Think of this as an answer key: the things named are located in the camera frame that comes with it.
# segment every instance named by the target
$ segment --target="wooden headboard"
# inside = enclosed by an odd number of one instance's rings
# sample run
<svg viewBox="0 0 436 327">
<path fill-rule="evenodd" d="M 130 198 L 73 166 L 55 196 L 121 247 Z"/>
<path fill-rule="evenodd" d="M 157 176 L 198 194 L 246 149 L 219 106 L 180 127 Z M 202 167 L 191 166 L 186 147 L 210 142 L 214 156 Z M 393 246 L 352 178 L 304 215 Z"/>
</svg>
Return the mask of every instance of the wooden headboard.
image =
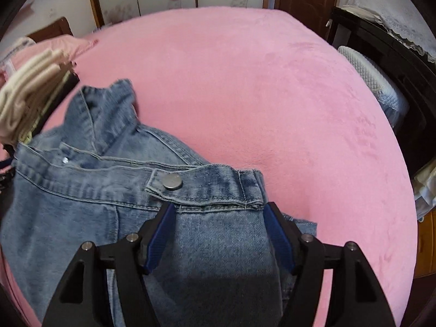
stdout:
<svg viewBox="0 0 436 327">
<path fill-rule="evenodd" d="M 54 21 L 51 25 L 29 34 L 28 37 L 38 43 L 46 39 L 63 36 L 64 34 L 69 34 L 70 36 L 73 35 L 67 19 L 65 17 L 61 17 L 57 21 Z"/>
</svg>

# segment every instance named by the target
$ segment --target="blue gripper pad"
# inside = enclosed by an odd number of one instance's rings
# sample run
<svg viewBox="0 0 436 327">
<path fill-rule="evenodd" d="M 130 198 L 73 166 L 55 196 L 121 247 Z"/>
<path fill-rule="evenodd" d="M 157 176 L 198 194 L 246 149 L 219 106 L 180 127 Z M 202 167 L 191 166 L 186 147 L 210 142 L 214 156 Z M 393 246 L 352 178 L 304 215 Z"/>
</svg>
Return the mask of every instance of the blue gripper pad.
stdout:
<svg viewBox="0 0 436 327">
<path fill-rule="evenodd" d="M 285 269 L 292 272 L 295 267 L 292 245 L 268 204 L 263 207 L 263 221 L 274 247 L 276 259 Z"/>
<path fill-rule="evenodd" d="M 144 268 L 151 273 L 156 268 L 161 260 L 164 252 L 166 242 L 168 241 L 171 232 L 174 231 L 176 225 L 176 207 L 170 204 L 166 210 L 158 227 L 154 231 L 150 243 L 147 247 L 147 260 L 145 261 Z"/>
</svg>

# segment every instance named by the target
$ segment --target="denim jacket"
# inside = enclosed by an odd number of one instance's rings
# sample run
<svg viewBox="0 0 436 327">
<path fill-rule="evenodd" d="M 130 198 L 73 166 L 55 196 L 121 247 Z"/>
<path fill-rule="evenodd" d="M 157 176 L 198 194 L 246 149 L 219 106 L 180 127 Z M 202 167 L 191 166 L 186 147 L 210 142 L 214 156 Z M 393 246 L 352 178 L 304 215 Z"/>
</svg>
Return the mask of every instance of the denim jacket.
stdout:
<svg viewBox="0 0 436 327">
<path fill-rule="evenodd" d="M 139 123 L 133 101 L 128 80 L 83 87 L 63 125 L 19 145 L 0 240 L 23 295 L 42 320 L 82 242 L 114 243 L 170 201 L 175 231 L 144 277 L 161 325 L 274 326 L 291 280 L 265 231 L 262 174 L 209 163 Z M 169 172 L 182 178 L 179 189 L 162 184 Z M 315 233 L 315 224 L 296 223 Z M 114 324 L 123 326 L 112 271 L 108 290 Z"/>
</svg>

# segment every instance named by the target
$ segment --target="pink bedspread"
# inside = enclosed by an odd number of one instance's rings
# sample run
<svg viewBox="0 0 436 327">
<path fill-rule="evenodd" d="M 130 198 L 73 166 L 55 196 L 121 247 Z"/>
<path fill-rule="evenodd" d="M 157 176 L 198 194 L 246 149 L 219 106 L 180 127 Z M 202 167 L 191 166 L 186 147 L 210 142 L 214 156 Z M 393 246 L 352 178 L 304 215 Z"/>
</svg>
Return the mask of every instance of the pink bedspread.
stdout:
<svg viewBox="0 0 436 327">
<path fill-rule="evenodd" d="M 345 58 L 271 10 L 173 10 L 96 37 L 76 60 L 81 84 L 131 79 L 143 123 L 211 162 L 260 169 L 269 200 L 317 222 L 321 241 L 356 241 L 400 324 L 416 257 L 413 192 L 383 111 Z M 326 274 L 316 326 L 330 283 Z"/>
</svg>

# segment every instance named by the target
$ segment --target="snap button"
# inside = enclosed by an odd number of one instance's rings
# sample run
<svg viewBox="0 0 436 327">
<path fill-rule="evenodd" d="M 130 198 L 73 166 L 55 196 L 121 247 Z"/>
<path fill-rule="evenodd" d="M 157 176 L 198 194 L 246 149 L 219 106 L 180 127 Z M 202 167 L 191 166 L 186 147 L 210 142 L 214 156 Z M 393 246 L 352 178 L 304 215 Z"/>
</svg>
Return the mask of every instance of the snap button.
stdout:
<svg viewBox="0 0 436 327">
<path fill-rule="evenodd" d="M 169 173 L 162 179 L 163 186 L 168 190 L 176 190 L 182 186 L 182 177 L 177 173 Z"/>
</svg>

